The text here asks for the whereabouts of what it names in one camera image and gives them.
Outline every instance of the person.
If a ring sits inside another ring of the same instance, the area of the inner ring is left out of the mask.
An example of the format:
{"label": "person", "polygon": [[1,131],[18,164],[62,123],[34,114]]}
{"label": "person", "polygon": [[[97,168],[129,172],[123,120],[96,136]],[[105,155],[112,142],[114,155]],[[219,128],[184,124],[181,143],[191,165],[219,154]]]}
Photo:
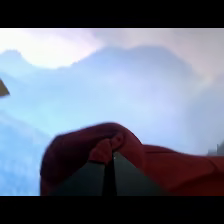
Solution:
{"label": "person", "polygon": [[142,144],[130,130],[117,123],[103,123],[57,136],[42,159],[40,195],[49,195],[88,161],[108,164],[113,152],[119,152],[171,195],[224,195],[223,157],[194,156]]}

